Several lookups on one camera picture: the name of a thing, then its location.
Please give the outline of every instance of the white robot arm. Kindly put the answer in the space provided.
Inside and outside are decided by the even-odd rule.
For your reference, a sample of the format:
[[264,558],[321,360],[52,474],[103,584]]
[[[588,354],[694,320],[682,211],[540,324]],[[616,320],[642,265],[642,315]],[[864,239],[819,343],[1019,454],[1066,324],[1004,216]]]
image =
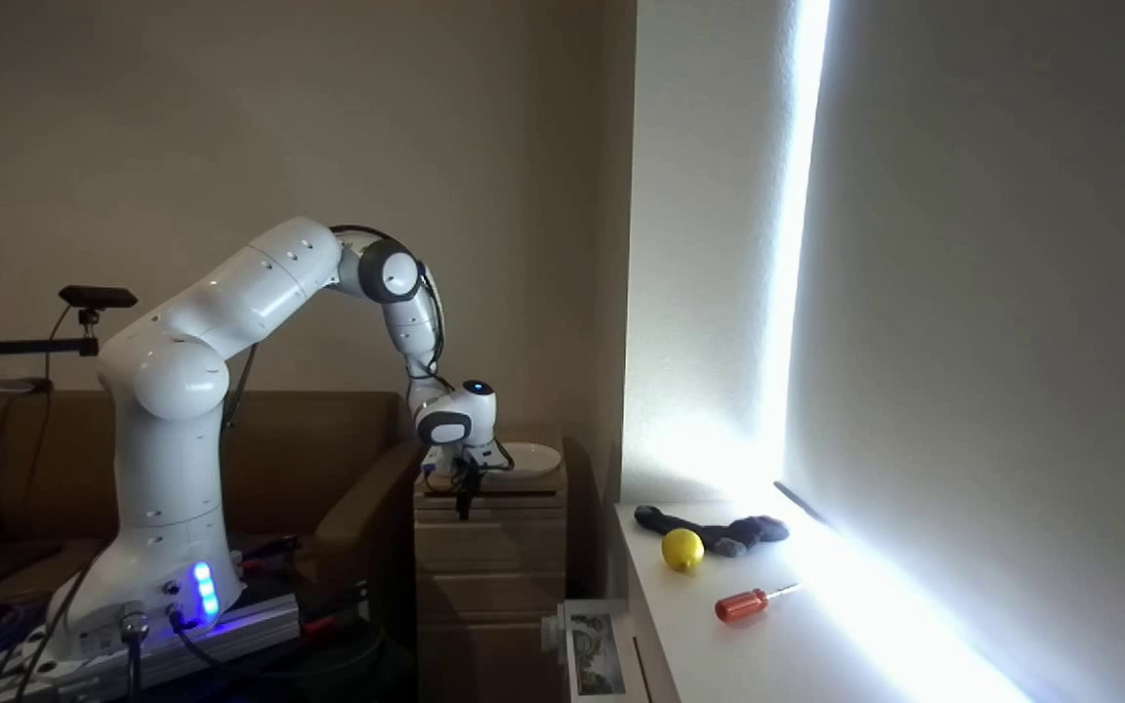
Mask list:
[[104,343],[97,375],[116,414],[121,531],[86,578],[65,584],[75,597],[53,595],[52,613],[65,600],[53,660],[121,648],[126,606],[166,631],[174,622],[216,623],[239,600],[218,491],[226,360],[325,287],[384,303],[422,441],[452,444],[478,467],[506,461],[491,435],[491,388],[448,388],[437,375],[444,320],[429,268],[372,228],[287,218]]

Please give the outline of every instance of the white table surface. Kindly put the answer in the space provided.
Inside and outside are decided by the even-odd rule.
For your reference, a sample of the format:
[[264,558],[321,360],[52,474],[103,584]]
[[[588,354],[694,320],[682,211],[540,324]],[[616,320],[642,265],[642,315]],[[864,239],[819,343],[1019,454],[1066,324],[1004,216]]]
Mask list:
[[[694,574],[674,574],[660,558],[660,535],[635,528],[635,505],[616,505],[629,567],[642,580],[656,642],[665,648],[674,694],[682,703],[883,703],[901,699],[867,656],[819,609],[810,580],[777,597],[747,623],[721,623],[716,600],[738,589],[777,589],[798,580],[794,535],[777,545],[758,545],[738,558],[708,554]],[[787,501],[760,505],[660,505],[660,511],[692,523],[729,523],[743,515],[777,515],[787,523],[800,511]]]

